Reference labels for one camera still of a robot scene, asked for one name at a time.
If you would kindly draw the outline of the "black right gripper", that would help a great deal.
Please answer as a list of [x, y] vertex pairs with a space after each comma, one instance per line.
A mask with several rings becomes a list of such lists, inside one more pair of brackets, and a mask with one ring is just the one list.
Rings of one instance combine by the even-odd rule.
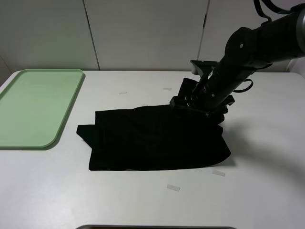
[[170, 107], [179, 115], [203, 115], [203, 117], [222, 117], [220, 112], [208, 113], [192, 99], [192, 92], [197, 82], [182, 82], [178, 95], [170, 100]]

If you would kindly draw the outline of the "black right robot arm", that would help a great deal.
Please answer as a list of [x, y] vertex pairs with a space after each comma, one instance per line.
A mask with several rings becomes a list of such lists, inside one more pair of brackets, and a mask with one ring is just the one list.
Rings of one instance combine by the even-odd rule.
[[237, 87], [251, 74], [276, 62], [304, 57], [305, 5], [284, 10], [265, 0], [268, 9], [283, 15], [273, 21], [264, 14], [260, 3], [256, 0], [254, 6], [266, 21], [256, 29], [241, 27], [235, 31], [219, 62], [192, 60], [192, 73], [199, 75], [200, 81], [173, 97], [172, 108], [200, 112], [208, 118], [224, 115], [234, 103], [231, 94], [242, 93]]

